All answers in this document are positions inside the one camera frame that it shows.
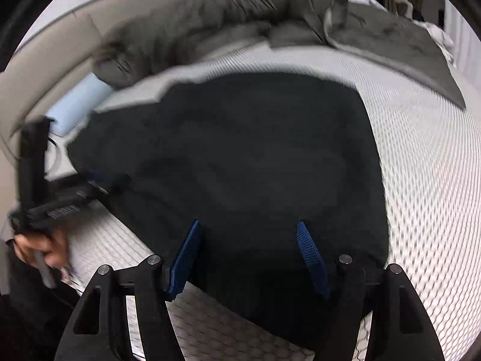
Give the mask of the person's left hand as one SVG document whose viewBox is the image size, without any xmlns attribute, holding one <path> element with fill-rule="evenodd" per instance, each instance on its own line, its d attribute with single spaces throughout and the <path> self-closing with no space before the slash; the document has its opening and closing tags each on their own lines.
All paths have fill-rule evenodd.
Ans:
<svg viewBox="0 0 481 361">
<path fill-rule="evenodd" d="M 40 234 L 18 234 L 14 236 L 16 256 L 24 263 L 38 268 L 35 252 L 43 254 L 47 266 L 60 269 L 69 264 L 69 241 L 67 232 L 57 228 L 50 236 Z"/>
</svg>

